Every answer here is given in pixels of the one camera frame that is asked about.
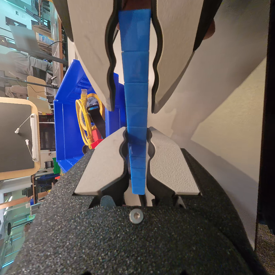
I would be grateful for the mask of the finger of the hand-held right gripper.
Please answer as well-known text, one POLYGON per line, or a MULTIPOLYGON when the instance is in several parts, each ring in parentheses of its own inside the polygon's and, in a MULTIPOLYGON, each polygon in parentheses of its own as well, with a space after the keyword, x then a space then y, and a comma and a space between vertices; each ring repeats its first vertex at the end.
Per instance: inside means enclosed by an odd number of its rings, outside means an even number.
POLYGON ((173 94, 221 3, 222 0, 151 1, 157 36, 152 113, 158 113, 173 94))
POLYGON ((53 4, 92 87, 105 107, 114 111, 113 37, 119 1, 53 0, 53 4))

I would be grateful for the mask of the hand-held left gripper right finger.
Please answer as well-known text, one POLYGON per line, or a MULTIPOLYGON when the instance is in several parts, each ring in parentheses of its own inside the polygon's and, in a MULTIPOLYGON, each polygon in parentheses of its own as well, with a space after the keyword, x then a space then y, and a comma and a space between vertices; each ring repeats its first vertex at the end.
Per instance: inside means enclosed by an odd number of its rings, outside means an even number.
POLYGON ((147 189, 155 197, 198 195, 200 190, 180 147, 154 127, 147 129, 147 189))

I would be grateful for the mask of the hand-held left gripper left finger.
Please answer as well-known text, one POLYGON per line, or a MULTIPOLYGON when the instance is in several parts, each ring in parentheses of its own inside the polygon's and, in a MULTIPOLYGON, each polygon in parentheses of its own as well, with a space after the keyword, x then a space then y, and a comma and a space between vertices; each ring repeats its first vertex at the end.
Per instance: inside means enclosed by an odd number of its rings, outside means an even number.
POLYGON ((122 127, 94 149, 74 193, 123 199, 129 187, 127 156, 128 132, 122 127))

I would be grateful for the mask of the blue plastic bin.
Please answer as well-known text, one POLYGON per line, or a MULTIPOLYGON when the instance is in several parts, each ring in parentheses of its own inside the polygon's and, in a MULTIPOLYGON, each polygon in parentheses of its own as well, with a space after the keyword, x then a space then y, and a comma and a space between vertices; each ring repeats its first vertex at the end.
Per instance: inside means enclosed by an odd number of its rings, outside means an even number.
MULTIPOLYGON (((116 87, 115 110, 105 109, 106 136, 126 126, 126 106, 124 85, 119 83, 119 75, 114 73, 116 87)), ((56 161, 64 173, 69 171, 83 156, 84 146, 77 120, 75 101, 80 99, 81 89, 88 94, 95 93, 80 61, 72 60, 54 100, 54 122, 56 141, 56 161)))

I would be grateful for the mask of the blue segmented plastic bar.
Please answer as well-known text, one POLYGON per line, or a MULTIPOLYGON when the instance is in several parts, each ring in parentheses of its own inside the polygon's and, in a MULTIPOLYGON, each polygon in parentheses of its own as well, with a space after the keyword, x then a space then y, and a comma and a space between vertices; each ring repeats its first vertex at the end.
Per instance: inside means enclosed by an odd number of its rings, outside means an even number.
POLYGON ((120 11, 118 15, 132 192, 144 195, 151 9, 120 11))

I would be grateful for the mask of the person's right hand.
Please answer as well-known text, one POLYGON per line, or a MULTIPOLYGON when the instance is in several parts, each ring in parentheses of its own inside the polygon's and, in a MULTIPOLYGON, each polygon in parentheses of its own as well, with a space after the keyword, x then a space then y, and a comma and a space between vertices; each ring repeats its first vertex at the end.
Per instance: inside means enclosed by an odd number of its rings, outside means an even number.
POLYGON ((215 21, 214 19, 212 20, 203 40, 209 39, 210 37, 213 36, 213 34, 215 33, 216 27, 215 27, 215 21))

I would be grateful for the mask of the red plastic block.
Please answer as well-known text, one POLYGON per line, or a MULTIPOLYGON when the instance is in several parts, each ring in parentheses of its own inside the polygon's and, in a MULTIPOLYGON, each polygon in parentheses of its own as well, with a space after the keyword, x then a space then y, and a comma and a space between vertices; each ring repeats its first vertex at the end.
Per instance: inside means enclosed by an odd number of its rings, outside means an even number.
POLYGON ((89 149, 95 149, 102 141, 103 138, 98 129, 92 130, 93 142, 89 145, 89 149))

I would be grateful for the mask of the yellow tape roll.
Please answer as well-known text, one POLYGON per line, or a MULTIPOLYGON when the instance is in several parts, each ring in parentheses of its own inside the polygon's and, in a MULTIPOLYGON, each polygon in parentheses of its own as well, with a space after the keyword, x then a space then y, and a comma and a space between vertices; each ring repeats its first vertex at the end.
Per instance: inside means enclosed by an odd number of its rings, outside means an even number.
MULTIPOLYGON (((103 117, 103 119, 105 121, 105 106, 99 100, 97 94, 95 94, 95 93, 88 94, 87 95, 87 101, 86 101, 86 107, 91 106, 91 105, 96 105, 96 104, 99 105, 101 116, 103 117)), ((83 129, 87 130, 82 109, 81 109, 80 105, 77 105, 77 106, 79 108, 77 113, 79 115, 80 125, 82 126, 83 129)))

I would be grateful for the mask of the grey laptop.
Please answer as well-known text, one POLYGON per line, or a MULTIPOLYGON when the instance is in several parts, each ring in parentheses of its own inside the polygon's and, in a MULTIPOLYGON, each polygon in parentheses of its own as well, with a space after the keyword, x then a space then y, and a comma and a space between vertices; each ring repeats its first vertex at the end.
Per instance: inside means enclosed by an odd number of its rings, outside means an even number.
POLYGON ((24 52, 41 52, 39 48, 36 34, 33 30, 9 25, 13 38, 15 40, 16 46, 24 52))

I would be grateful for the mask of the beige wooden board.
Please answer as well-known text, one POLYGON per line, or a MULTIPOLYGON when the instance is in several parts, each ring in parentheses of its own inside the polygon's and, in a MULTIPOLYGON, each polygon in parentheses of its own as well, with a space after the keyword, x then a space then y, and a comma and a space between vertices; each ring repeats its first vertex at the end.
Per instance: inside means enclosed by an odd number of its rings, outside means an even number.
POLYGON ((27 91, 29 97, 47 99, 45 80, 34 76, 27 76, 27 82, 27 91))
POLYGON ((47 114, 52 114, 52 106, 48 102, 48 99, 41 96, 37 96, 37 99, 39 103, 39 111, 47 114))

